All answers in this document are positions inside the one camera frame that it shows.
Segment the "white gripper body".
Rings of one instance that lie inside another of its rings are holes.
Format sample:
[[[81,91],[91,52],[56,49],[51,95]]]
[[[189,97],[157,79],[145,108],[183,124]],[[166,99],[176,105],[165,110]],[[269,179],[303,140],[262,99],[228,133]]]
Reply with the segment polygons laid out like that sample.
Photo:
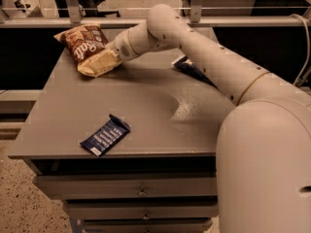
[[[129,61],[139,56],[130,45],[127,32],[120,33],[106,45],[106,48],[113,53],[117,60]]]

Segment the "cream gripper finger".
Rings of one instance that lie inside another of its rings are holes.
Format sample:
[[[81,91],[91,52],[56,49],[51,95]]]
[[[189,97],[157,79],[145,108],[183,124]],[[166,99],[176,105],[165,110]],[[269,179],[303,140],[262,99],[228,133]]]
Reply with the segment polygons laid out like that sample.
[[[85,76],[97,78],[121,64],[122,60],[111,50],[103,50],[79,64],[78,71]]]

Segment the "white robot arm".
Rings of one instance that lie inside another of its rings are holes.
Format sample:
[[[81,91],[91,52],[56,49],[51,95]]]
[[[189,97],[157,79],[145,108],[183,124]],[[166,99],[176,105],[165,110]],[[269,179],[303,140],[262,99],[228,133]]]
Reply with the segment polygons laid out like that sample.
[[[311,96],[195,32],[164,4],[119,34],[82,73],[178,48],[232,101],[217,141],[221,233],[311,233]]]

